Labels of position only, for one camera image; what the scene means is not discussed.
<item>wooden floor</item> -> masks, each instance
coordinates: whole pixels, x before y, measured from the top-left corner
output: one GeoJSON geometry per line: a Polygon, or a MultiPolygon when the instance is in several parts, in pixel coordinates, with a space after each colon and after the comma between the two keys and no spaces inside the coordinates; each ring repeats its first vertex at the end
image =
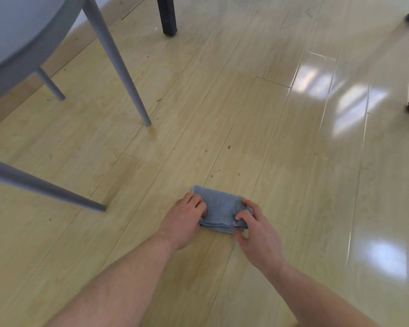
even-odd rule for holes
{"type": "MultiPolygon", "coordinates": [[[[109,205],[0,185],[0,326],[40,326],[198,184],[251,198],[290,261],[409,326],[409,0],[156,0],[111,27],[143,127],[98,41],[0,124],[0,160],[109,205]]],[[[295,326],[233,236],[177,252],[142,326],[295,326]]]]}

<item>left hand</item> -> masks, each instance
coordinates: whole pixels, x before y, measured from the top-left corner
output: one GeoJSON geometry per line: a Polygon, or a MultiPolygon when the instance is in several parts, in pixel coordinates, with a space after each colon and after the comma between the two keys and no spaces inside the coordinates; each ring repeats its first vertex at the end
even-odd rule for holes
{"type": "Polygon", "coordinates": [[[206,214],[206,203],[198,194],[186,193],[162,220],[157,233],[176,251],[186,247],[198,231],[198,221],[206,214]]]}

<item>white wall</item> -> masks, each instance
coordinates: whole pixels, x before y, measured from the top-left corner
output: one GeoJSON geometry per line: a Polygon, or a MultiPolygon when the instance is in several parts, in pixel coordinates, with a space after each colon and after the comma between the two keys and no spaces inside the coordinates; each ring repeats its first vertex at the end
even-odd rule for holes
{"type": "MultiPolygon", "coordinates": [[[[98,4],[98,7],[101,9],[105,4],[107,4],[110,0],[95,0],[98,4]]],[[[76,21],[74,22],[73,26],[71,27],[70,32],[76,29],[76,27],[81,26],[84,22],[86,22],[86,16],[83,11],[80,12],[79,16],[77,17],[76,21]]]]}

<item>gray chair leg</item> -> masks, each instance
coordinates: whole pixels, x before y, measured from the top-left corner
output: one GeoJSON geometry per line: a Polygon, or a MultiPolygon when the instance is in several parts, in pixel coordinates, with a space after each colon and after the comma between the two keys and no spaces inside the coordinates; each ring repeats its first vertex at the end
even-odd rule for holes
{"type": "Polygon", "coordinates": [[[106,206],[103,204],[67,191],[64,188],[41,180],[40,178],[20,171],[2,162],[0,162],[0,183],[17,187],[24,191],[49,196],[60,201],[78,205],[82,208],[94,210],[96,212],[106,211],[106,206]]]}
{"type": "Polygon", "coordinates": [[[114,39],[109,32],[108,26],[103,19],[102,13],[98,8],[97,3],[95,2],[95,0],[85,0],[82,9],[86,17],[88,18],[88,21],[90,22],[94,32],[97,34],[97,37],[100,40],[103,48],[105,49],[106,54],[111,60],[112,65],[117,71],[118,76],[120,76],[120,79],[123,82],[127,92],[129,93],[133,103],[135,104],[138,113],[144,121],[144,124],[146,124],[146,126],[150,126],[150,117],[147,114],[147,111],[144,107],[144,104],[142,103],[141,97],[138,94],[135,85],[133,84],[132,78],[127,71],[124,61],[121,58],[120,52],[115,45],[114,39]]]}
{"type": "Polygon", "coordinates": [[[55,83],[53,82],[53,80],[50,79],[50,77],[48,76],[47,73],[45,73],[45,71],[39,67],[35,73],[38,75],[38,77],[42,80],[42,82],[52,91],[53,94],[55,94],[55,96],[60,100],[64,100],[65,99],[65,95],[62,94],[62,92],[60,91],[60,89],[55,85],[55,83]]]}

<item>gray chair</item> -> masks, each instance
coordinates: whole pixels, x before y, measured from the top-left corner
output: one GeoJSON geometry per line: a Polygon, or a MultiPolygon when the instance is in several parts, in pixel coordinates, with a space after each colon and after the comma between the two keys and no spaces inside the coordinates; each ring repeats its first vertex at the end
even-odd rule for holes
{"type": "MultiPolygon", "coordinates": [[[[173,0],[158,0],[164,33],[176,31],[173,0]]],[[[35,72],[61,100],[65,96],[40,67],[83,10],[144,124],[151,125],[95,0],[0,0],[0,96],[35,72]]],[[[0,162],[0,183],[103,212],[106,206],[0,162]]]]}

